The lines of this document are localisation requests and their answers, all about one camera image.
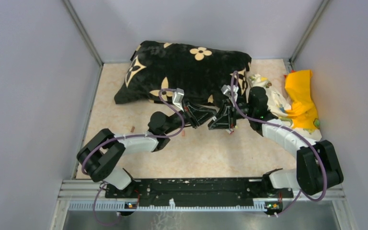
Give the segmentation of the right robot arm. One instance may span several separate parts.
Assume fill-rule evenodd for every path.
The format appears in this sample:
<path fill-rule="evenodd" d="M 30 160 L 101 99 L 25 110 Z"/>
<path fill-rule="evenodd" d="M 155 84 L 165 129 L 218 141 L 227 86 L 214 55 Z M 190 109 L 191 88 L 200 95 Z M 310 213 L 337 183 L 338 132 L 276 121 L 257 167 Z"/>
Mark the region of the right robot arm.
<path fill-rule="evenodd" d="M 238 104 L 234 103 L 236 90 L 237 87 L 229 85 L 221 88 L 226 98 L 208 128 L 233 130 L 237 120 L 247 116 L 254 131 L 273 140 L 296 159 L 295 169 L 275 169 L 263 175 L 262 192 L 265 196 L 275 197 L 282 188 L 300 189 L 306 195 L 314 195 L 325 187 L 330 188 L 344 181 L 331 142 L 315 141 L 285 129 L 280 118 L 269 110 L 269 98 L 264 88 L 252 87 L 248 102 Z"/>

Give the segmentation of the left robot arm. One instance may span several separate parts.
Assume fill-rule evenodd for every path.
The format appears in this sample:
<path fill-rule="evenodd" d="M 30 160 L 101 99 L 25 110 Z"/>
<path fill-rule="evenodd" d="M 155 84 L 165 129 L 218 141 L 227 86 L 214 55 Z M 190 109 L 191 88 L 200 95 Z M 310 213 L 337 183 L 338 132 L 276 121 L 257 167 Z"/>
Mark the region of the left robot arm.
<path fill-rule="evenodd" d="M 197 128 L 216 115 L 217 111 L 185 101 L 181 111 L 170 116 L 157 111 L 152 114 L 144 134 L 118 136 L 109 129 L 100 130 L 78 153 L 81 170 L 94 182 L 104 182 L 116 188 L 123 198 L 134 193 L 134 179 L 117 166 L 124 154 L 155 152 L 163 149 L 182 132 L 186 125 Z"/>

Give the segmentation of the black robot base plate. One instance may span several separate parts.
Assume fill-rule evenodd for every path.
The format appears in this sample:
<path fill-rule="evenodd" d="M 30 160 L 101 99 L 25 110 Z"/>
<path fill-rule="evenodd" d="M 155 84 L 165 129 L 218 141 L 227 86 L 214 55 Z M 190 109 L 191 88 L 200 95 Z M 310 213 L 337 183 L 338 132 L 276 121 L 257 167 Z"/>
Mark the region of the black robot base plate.
<path fill-rule="evenodd" d="M 260 177 L 136 179 L 126 189 L 109 184 L 106 198 L 132 198 L 139 207 L 251 207 L 259 198 L 293 198 L 287 188 L 273 189 Z"/>

